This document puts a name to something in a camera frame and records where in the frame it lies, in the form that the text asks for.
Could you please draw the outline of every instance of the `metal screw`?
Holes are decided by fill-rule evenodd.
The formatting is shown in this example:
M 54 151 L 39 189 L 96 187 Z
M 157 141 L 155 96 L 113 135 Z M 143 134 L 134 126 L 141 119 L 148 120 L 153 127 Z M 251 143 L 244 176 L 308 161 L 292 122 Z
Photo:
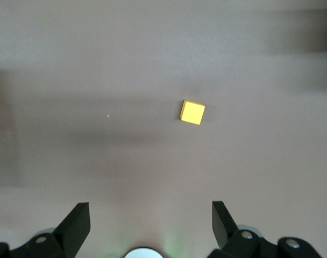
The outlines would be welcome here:
M 298 242 L 296 242 L 294 239 L 287 239 L 286 243 L 288 246 L 295 248 L 295 249 L 298 249 L 300 247 Z
M 243 232 L 241 233 L 241 235 L 242 235 L 243 238 L 245 238 L 245 239 L 252 239 L 252 238 L 253 238 L 252 234 L 251 234 L 250 232 L 248 232 L 248 231 L 243 231 Z
M 36 243 L 43 243 L 46 240 L 46 237 L 42 236 L 36 239 Z

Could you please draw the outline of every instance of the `yellow block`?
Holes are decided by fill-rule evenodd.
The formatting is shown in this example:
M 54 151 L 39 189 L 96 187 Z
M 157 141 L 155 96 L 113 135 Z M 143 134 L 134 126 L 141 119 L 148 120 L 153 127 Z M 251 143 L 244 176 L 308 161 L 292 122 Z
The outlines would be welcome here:
M 184 100 L 180 118 L 184 122 L 200 125 L 203 117 L 205 106 L 195 101 Z

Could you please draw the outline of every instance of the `table surface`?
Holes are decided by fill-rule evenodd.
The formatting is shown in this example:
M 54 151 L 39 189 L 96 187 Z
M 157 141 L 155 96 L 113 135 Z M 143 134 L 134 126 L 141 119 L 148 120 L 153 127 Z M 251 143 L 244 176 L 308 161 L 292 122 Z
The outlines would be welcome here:
M 0 241 L 204 258 L 213 200 L 327 257 L 327 0 L 0 1 Z

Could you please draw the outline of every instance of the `circular light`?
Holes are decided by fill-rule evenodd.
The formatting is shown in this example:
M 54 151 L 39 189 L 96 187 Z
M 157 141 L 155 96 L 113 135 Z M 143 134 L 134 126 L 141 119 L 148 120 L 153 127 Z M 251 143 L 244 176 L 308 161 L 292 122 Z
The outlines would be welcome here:
M 161 254 L 150 248 L 136 248 L 127 253 L 124 258 L 163 258 Z
M 293 247 L 295 249 L 298 249 L 300 247 L 298 242 L 296 242 L 294 239 L 287 239 L 286 243 L 288 246 Z
M 253 238 L 252 234 L 251 234 L 250 232 L 248 232 L 248 231 L 243 231 L 243 232 L 241 233 L 241 235 L 242 235 L 243 238 L 245 238 L 245 239 L 252 239 L 252 238 Z
M 35 242 L 36 243 L 43 243 L 45 241 L 46 241 L 46 237 L 42 236 L 42 237 L 37 238 Z

